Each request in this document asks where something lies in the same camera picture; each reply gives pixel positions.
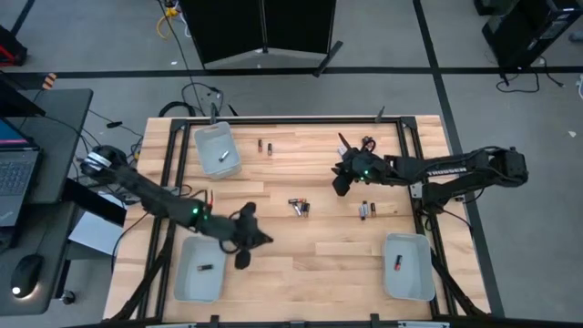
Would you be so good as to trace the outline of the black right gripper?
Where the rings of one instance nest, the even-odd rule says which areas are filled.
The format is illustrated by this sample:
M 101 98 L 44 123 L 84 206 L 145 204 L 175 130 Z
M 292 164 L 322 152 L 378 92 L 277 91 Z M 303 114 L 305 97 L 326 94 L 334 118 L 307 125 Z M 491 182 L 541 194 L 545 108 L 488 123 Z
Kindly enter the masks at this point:
M 332 172 L 336 175 L 332 186 L 338 196 L 344 197 L 350 190 L 352 180 L 362 181 L 371 178 L 373 154 L 369 151 L 353 152 L 353 148 L 343 134 L 339 133 L 338 136 L 341 145 L 345 146 L 347 151 L 341 156 L 343 169 L 332 168 Z

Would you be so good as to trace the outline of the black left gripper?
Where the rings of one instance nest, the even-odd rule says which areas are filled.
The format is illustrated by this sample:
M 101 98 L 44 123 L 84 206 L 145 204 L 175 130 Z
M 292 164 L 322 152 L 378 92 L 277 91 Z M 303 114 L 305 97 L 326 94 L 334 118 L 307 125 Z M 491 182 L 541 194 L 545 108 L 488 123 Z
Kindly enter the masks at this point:
M 235 231 L 229 242 L 238 250 L 235 256 L 235 268 L 244 270 L 251 264 L 251 250 L 263 244 L 272 243 L 272 237 L 259 228 L 255 217 L 256 204 L 247 202 L 240 211 L 240 216 L 231 216 Z

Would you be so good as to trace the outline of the light grey plastic bin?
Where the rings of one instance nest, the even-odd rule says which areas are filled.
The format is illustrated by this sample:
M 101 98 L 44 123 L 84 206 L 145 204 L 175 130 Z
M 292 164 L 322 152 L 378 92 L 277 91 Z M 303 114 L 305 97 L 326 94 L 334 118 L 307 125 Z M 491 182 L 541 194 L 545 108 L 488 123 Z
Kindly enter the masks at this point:
M 209 178 L 223 179 L 240 172 L 240 154 L 229 123 L 219 122 L 200 128 L 195 131 L 194 140 L 200 165 Z M 226 150 L 230 152 L 229 156 L 219 162 Z
M 227 254 L 219 243 L 201 237 L 188 237 L 182 243 L 174 297 L 180 302 L 212 303 L 222 293 Z M 197 267 L 213 264 L 213 269 L 200 272 Z
M 435 283 L 429 240 L 421 234 L 389 233 L 384 241 L 384 290 L 395 299 L 430 302 Z M 400 271 L 394 270 L 402 255 Z

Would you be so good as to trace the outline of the white sheet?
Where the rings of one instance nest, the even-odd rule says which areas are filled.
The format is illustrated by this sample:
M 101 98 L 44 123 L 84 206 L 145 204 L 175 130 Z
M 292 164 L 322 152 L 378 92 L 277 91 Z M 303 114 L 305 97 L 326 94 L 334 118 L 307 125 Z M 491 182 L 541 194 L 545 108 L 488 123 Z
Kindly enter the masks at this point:
M 70 241 L 87 246 L 108 255 L 114 254 L 114 246 L 121 236 L 122 227 L 91 212 L 85 212 L 68 236 Z

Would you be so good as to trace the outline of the black flat panel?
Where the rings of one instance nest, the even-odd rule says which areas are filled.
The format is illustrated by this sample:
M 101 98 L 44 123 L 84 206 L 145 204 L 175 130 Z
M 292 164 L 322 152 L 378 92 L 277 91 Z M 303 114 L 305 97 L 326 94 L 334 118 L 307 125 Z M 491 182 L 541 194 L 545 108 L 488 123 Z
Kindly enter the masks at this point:
M 63 200 L 73 201 L 84 210 L 119 226 L 125 222 L 127 211 L 122 206 L 105 199 L 72 179 L 66 179 Z

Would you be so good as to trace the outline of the black folding partition screen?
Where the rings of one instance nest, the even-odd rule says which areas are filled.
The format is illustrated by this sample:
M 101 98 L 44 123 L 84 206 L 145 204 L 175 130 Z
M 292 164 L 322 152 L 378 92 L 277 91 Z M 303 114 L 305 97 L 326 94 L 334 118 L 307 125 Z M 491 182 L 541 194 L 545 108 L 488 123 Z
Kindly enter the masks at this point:
M 319 77 L 343 47 L 333 41 L 337 0 L 179 0 L 199 61 L 286 56 Z

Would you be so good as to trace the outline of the black desk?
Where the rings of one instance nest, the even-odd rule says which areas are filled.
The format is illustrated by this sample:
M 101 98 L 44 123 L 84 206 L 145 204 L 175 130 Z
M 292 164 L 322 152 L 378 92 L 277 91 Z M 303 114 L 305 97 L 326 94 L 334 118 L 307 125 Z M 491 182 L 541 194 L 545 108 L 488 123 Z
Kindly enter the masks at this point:
M 72 195 L 77 185 L 67 175 L 93 91 L 25 91 L 23 95 L 46 114 L 8 119 L 40 147 L 40 159 L 27 185 L 10 246 L 5 245 L 5 234 L 0 232 L 0 317 L 44 313 L 56 297 L 68 235 L 79 211 Z M 42 258 L 36 285 L 27 296 L 17 298 L 12 293 L 11 277 L 17 264 L 33 254 Z

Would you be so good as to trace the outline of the black computer mouse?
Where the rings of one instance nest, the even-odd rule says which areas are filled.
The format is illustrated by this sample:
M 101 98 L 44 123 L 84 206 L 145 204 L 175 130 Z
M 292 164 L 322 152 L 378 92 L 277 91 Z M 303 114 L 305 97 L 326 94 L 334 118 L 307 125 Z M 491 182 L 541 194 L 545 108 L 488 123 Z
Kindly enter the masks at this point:
M 44 258 L 37 254 L 24 256 L 16 265 L 11 275 L 10 289 L 16 298 L 25 298 L 35 289 Z

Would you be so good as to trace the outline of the black equipment rack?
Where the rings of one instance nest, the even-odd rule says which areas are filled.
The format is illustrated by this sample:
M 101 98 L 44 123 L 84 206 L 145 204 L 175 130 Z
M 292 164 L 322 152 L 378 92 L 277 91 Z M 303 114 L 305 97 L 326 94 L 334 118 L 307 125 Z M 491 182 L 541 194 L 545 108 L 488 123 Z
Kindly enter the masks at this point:
M 503 68 L 530 66 L 583 16 L 583 0 L 473 0 L 482 34 Z

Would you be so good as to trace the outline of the dark grey laptop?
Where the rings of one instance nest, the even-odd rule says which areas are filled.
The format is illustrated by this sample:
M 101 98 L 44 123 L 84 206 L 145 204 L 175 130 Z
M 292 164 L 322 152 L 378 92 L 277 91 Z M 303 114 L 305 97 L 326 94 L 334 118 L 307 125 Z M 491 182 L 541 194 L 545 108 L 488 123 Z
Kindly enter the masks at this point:
M 17 225 L 40 156 L 31 138 L 0 118 L 0 228 Z

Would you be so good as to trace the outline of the black monitor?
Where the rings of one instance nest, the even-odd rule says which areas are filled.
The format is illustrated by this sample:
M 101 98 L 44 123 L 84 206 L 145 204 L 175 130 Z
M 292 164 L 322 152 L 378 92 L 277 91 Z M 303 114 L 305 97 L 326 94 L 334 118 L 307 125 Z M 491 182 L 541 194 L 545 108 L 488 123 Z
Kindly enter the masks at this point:
M 0 80 L 0 116 L 6 118 L 43 117 L 46 112 L 16 89 Z

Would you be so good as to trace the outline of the red black equipment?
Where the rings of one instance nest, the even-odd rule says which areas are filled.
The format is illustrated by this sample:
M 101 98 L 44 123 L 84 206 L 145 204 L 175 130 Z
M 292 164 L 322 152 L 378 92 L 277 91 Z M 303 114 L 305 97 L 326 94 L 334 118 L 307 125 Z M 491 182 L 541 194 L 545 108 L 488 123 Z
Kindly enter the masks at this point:
M 20 67 L 27 57 L 27 48 L 13 33 L 0 25 L 0 67 Z

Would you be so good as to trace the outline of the black aluminium table frame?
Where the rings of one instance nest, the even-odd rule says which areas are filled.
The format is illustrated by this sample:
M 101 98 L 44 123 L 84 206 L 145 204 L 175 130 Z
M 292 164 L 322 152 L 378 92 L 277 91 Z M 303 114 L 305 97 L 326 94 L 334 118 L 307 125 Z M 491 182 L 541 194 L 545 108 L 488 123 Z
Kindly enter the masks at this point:
M 338 134 L 352 145 L 365 136 L 376 140 L 380 155 L 440 157 L 448 154 L 437 116 L 232 118 L 232 134 L 241 170 L 226 179 L 208 178 L 200 165 L 194 133 L 200 118 L 152 118 L 148 121 L 138 171 L 163 185 L 212 190 L 214 210 L 229 215 L 245 203 L 257 205 L 260 227 L 273 242 L 251 255 L 249 268 L 228 265 L 220 298 L 212 303 L 180 302 L 174 297 L 182 243 L 190 232 L 128 211 L 105 314 L 117 313 L 153 261 L 166 237 L 173 240 L 171 260 L 153 282 L 139 315 L 166 323 L 283 322 L 308 324 L 381 319 L 428 319 L 458 314 L 461 307 L 442 286 L 431 302 L 399 300 L 383 284 L 383 246 L 389 233 L 422 232 L 404 187 L 353 184 L 338 197 L 332 166 L 339 160 Z M 258 151 L 258 140 L 263 150 Z M 268 156 L 268 144 L 272 155 Z M 299 217 L 290 199 L 310 203 Z M 368 203 L 361 220 L 359 207 Z M 375 203 L 376 217 L 370 204 Z

